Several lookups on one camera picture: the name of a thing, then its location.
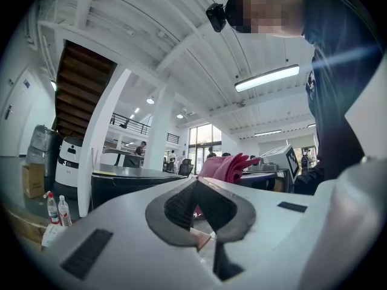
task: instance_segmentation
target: recessed light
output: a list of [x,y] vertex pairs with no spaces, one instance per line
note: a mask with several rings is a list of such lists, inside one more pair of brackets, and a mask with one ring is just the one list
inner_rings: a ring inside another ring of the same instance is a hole
[[300,72],[299,65],[286,66],[285,68],[276,69],[258,76],[251,77],[235,84],[238,92],[245,91],[256,86],[266,84],[275,80],[284,79],[285,77],[298,75]]
[[54,90],[56,91],[56,82],[54,82],[53,80],[51,81],[51,86],[54,88]]
[[254,134],[255,137],[261,137],[263,135],[270,135],[270,134],[276,134],[276,133],[281,133],[282,130],[275,130],[275,131],[268,131],[268,132],[261,132],[261,133],[257,133],[257,134]]

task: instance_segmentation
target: railing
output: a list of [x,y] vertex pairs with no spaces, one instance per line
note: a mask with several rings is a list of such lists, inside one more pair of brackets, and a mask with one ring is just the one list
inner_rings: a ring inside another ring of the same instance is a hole
[[[149,131],[151,130],[151,127],[147,124],[139,123],[138,121],[129,119],[116,113],[113,113],[110,119],[110,124],[143,135],[149,135]],[[178,144],[179,138],[180,137],[178,137],[177,135],[170,133],[167,134],[167,142]]]
[[167,142],[178,144],[179,143],[179,137],[177,135],[168,133],[167,134]]

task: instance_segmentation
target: water bottle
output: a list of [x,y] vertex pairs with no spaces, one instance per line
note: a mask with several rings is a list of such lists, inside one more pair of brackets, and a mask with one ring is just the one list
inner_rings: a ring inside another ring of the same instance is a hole
[[70,225],[72,225],[73,223],[71,222],[70,211],[68,209],[68,204],[66,203],[64,196],[59,196],[58,210],[62,225],[64,227],[69,227]]
[[47,210],[48,210],[48,215],[50,217],[50,222],[52,224],[59,224],[59,216],[58,216],[58,210],[56,207],[56,202],[54,199],[54,195],[52,192],[48,192],[48,200],[47,200]]

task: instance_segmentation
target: staircase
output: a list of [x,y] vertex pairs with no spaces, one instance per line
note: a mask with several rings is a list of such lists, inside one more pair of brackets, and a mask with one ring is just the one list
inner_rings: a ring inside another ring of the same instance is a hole
[[58,69],[56,119],[61,136],[83,140],[94,109],[117,64],[67,41]]

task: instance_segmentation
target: person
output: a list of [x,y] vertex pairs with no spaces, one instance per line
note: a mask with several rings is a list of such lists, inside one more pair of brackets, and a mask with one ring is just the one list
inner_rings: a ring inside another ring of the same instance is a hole
[[304,149],[302,151],[302,158],[301,158],[301,174],[306,174],[309,171],[310,167],[310,161],[308,157],[308,151]]
[[313,195],[364,156],[344,115],[379,66],[384,45],[340,0],[228,0],[225,14],[238,32],[303,36],[314,45],[305,89],[319,151],[316,166],[294,183],[295,193]]
[[216,153],[215,152],[212,152],[212,146],[208,148],[208,151],[210,152],[208,155],[207,155],[207,158],[212,158],[212,157],[216,157]]
[[168,163],[170,163],[171,159],[172,158],[175,158],[175,160],[173,162],[177,162],[177,156],[175,154],[175,151],[173,150],[172,153],[168,156]]
[[136,155],[139,155],[139,156],[142,156],[144,154],[144,147],[146,146],[146,142],[145,141],[142,141],[141,142],[141,145],[138,146],[138,148],[135,149],[135,154]]

